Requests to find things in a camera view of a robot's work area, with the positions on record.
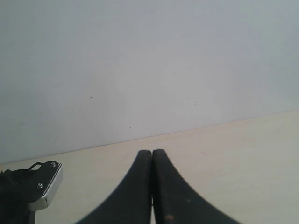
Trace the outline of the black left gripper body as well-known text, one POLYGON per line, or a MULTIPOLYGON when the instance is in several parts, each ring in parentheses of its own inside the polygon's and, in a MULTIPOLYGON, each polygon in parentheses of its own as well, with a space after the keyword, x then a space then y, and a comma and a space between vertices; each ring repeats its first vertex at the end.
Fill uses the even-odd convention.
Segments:
POLYGON ((2 224, 34 224, 35 212, 21 198, 21 185, 13 179, 12 171, 0 173, 0 222, 2 224))

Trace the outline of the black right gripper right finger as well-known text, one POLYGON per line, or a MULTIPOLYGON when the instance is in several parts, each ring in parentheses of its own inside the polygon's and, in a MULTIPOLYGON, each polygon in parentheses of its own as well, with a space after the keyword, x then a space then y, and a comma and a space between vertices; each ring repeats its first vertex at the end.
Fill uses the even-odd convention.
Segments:
POLYGON ((157 224, 237 224, 202 198, 181 176, 163 149, 152 154, 152 196, 157 224))

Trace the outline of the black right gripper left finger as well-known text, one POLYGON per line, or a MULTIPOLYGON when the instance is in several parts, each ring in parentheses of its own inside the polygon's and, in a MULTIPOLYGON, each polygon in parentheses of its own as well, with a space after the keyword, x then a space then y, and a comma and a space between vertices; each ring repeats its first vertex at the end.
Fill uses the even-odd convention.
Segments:
POLYGON ((151 151, 140 150, 111 195, 79 224, 149 224, 151 222, 151 151))

